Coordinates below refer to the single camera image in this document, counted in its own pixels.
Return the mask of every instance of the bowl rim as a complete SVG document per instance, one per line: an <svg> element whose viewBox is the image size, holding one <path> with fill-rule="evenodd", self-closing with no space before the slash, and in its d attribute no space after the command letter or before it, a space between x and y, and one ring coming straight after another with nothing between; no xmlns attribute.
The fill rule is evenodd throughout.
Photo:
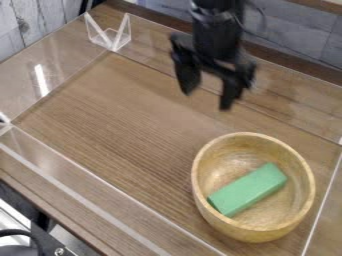
<svg viewBox="0 0 342 256"><path fill-rule="evenodd" d="M286 222L280 223L277 225L269 226L269 227L255 227L251 226L249 224L242 224L239 221L226 217L223 214L221 214L214 208L213 206L209 204L202 190L199 188L199 184L198 184L198 164L199 161L202 159L203 154L206 153L206 151L211 148L213 145L215 145L219 141L222 141L223 139L227 138L233 138L233 137L259 137L262 139L266 139L269 141L276 142L280 146L282 146L285 149L288 149L294 156L298 158L301 164L304 165L304 169L308 175L308 179L309 179L309 184L310 184L310 190L309 190L309 196L306 199L306 202L302 206L301 211L298 212L298 214ZM294 226L297 225L301 220L304 219L305 215L308 214L313 203L314 203L314 197L316 197L316 179L314 179L314 174L313 171L310 169L310 166L305 160L305 158L301 156L301 154L281 140L276 139L274 137L261 134L261 133L254 133L254 132L237 132L237 133L230 133L226 135L219 136L218 138L213 139L199 150L197 157L194 159L194 163L193 163L193 168L191 168L191 185L193 185L193 192L194 192L194 197L198 198L201 204L205 206L206 210L209 210L210 214L214 215L221 221L223 221L226 224L245 229L245 230L250 230L250 231L276 231L280 229L284 229L286 227Z"/></svg>

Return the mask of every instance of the acrylic corner bracket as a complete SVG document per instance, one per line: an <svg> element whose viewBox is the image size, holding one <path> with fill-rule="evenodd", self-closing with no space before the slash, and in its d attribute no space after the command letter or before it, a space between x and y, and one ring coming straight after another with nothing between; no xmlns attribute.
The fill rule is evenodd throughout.
<svg viewBox="0 0 342 256"><path fill-rule="evenodd" d="M88 13L84 14L88 37L94 44L101 45L107 50L117 52L131 41L131 23L130 15L125 14L119 30L107 28L102 30Z"/></svg>

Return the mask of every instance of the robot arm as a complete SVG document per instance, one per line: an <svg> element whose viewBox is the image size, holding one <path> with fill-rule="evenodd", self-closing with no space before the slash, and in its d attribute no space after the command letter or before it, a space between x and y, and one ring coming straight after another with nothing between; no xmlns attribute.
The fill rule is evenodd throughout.
<svg viewBox="0 0 342 256"><path fill-rule="evenodd" d="M202 71L214 74L223 82L221 110L230 109L243 89L251 87L257 68L241 47L245 1L194 0L190 11L194 34L174 33L170 38L183 93L189 95L199 86Z"/></svg>

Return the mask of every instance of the green block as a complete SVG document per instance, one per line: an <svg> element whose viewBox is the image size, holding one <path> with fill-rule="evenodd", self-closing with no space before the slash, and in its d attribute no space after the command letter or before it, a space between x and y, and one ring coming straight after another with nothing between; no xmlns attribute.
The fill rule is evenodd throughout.
<svg viewBox="0 0 342 256"><path fill-rule="evenodd" d="M285 185L288 177L273 163L237 179L214 192L207 201L227 217L233 217Z"/></svg>

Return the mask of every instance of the wooden bowl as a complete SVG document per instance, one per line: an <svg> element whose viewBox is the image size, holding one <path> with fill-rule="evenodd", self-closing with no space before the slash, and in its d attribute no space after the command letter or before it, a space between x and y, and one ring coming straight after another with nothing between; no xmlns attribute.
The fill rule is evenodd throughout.
<svg viewBox="0 0 342 256"><path fill-rule="evenodd" d="M233 218L226 217L207 203L209 195L268 162L286 174L285 187ZM219 232L245 242L261 243L285 236L314 202L314 175L305 159L284 142L257 133L214 139L197 155L191 182L205 219Z"/></svg>

